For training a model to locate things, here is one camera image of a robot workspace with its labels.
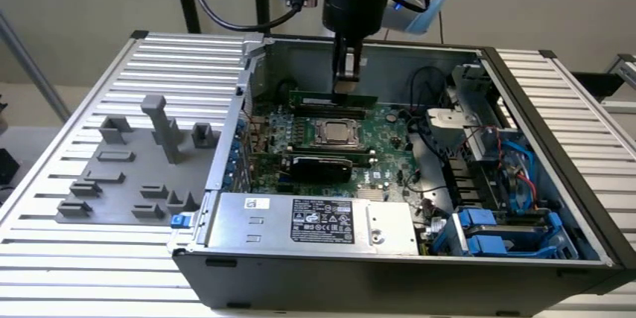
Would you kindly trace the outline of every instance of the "power supply label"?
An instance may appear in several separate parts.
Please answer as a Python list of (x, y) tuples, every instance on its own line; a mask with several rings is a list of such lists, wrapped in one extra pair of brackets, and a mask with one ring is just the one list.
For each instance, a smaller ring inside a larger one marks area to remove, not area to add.
[(354, 244), (351, 201), (295, 199), (291, 239), (316, 244)]

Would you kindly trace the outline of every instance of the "capacitor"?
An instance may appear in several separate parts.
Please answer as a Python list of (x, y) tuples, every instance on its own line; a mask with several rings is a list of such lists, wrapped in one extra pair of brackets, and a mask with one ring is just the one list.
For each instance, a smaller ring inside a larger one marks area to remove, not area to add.
[(390, 114), (387, 114), (384, 119), (387, 120), (388, 123), (396, 123), (398, 122), (398, 115), (390, 113)]

